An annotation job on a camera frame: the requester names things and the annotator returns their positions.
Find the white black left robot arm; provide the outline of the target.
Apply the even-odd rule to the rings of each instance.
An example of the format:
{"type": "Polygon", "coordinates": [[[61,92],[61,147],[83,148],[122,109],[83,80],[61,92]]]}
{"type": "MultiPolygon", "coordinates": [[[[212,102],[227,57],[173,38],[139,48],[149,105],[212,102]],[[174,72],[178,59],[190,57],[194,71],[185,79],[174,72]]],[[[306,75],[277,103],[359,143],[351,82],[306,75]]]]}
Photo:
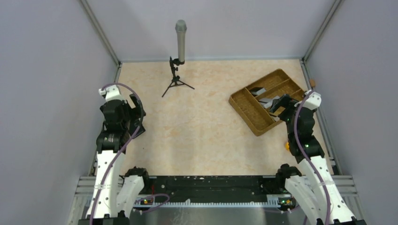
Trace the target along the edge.
{"type": "Polygon", "coordinates": [[[89,209],[79,225],[128,225],[138,195],[150,189],[145,168],[135,166],[120,175],[128,140],[145,131],[142,103],[134,94],[130,98],[133,108],[122,97],[106,98],[100,107],[105,121],[96,140],[96,180],[89,209]]]}

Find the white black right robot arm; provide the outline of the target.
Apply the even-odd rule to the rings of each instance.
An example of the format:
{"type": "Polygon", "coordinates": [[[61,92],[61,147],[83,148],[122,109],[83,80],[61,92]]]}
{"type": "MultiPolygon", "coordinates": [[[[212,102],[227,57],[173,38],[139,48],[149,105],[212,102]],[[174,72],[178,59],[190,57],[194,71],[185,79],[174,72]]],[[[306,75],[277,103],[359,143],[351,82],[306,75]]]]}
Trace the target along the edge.
{"type": "Polygon", "coordinates": [[[314,113],[321,97],[309,91],[303,100],[288,94],[274,99],[270,112],[283,111],[278,118],[285,122],[288,150],[297,166],[282,165],[276,173],[275,187],[291,194],[305,214],[307,225],[364,225],[347,206],[328,168],[325,152],[313,135],[314,113]]]}

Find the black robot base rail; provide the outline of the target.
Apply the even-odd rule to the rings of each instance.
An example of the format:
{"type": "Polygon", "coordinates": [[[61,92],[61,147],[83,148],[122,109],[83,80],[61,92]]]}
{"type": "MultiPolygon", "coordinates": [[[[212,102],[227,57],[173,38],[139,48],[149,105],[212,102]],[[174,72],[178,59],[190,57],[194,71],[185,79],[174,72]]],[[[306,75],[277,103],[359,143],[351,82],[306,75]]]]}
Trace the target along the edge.
{"type": "Polygon", "coordinates": [[[170,203],[265,203],[282,195],[275,176],[157,176],[150,177],[142,195],[168,194],[170,203]]]}

